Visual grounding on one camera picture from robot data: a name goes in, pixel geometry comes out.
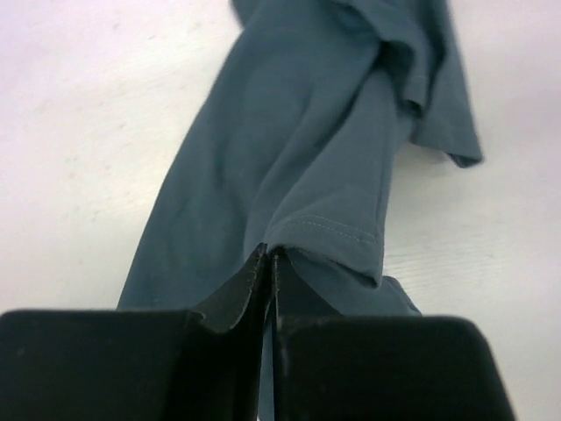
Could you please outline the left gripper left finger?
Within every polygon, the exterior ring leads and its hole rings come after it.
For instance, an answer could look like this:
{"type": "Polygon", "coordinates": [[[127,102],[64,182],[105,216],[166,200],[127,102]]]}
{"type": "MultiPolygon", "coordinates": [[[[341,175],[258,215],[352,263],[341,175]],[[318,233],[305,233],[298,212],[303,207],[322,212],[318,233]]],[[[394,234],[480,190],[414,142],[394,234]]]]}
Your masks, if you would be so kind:
{"type": "Polygon", "coordinates": [[[268,258],[188,310],[14,310],[1,317],[4,420],[253,420],[268,258]]]}

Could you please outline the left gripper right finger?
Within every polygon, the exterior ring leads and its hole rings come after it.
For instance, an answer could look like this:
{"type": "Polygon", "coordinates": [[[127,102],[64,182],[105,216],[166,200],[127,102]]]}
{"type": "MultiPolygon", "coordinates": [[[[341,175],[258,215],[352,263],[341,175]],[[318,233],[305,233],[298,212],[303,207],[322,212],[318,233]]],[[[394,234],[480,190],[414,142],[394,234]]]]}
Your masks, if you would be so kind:
{"type": "Polygon", "coordinates": [[[351,317],[273,259],[279,420],[511,420],[490,346],[450,317],[351,317]]]}

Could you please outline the grey-blue t-shirt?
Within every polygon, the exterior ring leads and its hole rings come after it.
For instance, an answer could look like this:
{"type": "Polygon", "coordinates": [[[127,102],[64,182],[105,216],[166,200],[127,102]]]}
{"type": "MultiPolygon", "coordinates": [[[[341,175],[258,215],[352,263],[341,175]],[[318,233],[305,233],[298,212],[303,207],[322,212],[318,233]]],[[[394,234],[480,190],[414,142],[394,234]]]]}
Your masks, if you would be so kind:
{"type": "Polygon", "coordinates": [[[482,162],[445,1],[237,1],[243,30],[161,185],[121,310],[214,293],[259,244],[346,316],[415,317],[383,273],[395,155],[482,162]]]}

